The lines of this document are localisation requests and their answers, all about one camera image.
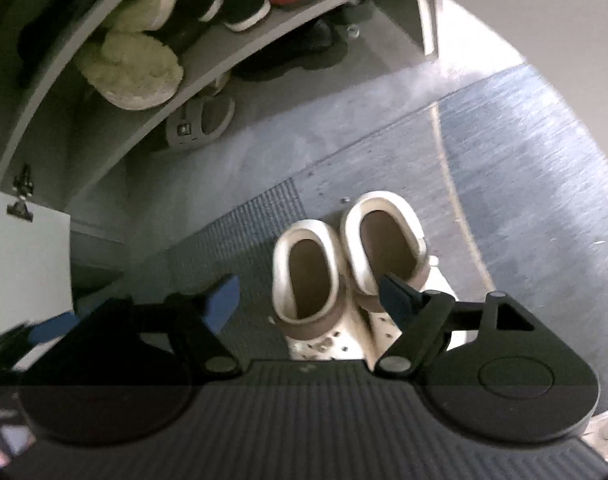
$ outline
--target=door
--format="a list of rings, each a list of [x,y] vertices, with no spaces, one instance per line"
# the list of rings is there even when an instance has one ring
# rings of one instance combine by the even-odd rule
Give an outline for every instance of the door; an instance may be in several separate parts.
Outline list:
[[[28,204],[32,222],[8,215],[0,192],[0,333],[72,308],[70,217]]]

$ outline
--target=screw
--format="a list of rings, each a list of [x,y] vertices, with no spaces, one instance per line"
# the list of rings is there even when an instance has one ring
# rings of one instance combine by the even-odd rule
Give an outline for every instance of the screw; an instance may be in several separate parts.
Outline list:
[[[356,40],[359,38],[359,26],[351,23],[351,25],[346,27],[346,35],[351,38],[351,40]]]
[[[391,374],[403,374],[411,369],[411,362],[399,355],[389,355],[379,362],[379,367]]]
[[[237,362],[232,357],[216,356],[206,361],[206,370],[214,374],[227,374],[237,368]]]

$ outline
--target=shelf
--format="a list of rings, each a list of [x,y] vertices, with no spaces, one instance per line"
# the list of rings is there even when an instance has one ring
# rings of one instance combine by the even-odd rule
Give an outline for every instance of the shelf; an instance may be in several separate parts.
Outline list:
[[[0,157],[0,185],[21,137],[53,83],[79,47],[121,1],[98,0],[83,18],[71,23],[55,40],[14,110],[4,152]]]
[[[165,104],[132,112],[101,101],[75,126],[69,155],[69,204],[95,186],[140,140],[220,74],[271,41],[350,0],[319,0],[289,12],[273,9],[258,27],[234,33],[213,25],[181,56],[184,79]]]

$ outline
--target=slipper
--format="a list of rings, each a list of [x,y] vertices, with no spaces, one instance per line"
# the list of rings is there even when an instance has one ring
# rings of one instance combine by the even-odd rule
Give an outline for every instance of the slipper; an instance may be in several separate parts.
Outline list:
[[[109,32],[102,44],[85,43],[73,60],[90,85],[124,110],[168,101],[183,77],[173,51],[142,33]]]
[[[235,113],[235,101],[226,95],[195,97],[166,120],[169,150],[198,150],[217,140]]]
[[[177,0],[124,0],[102,23],[119,32],[159,30],[170,18]]]

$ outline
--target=shoe insole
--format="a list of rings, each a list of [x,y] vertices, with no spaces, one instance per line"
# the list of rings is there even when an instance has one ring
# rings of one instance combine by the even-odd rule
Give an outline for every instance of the shoe insole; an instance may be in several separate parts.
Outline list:
[[[361,220],[359,236],[377,284],[386,272],[404,281],[411,277],[417,259],[391,215],[384,211],[368,213]]]
[[[318,313],[331,294],[331,279],[324,251],[313,240],[300,240],[290,250],[290,282],[295,296],[295,318]]]

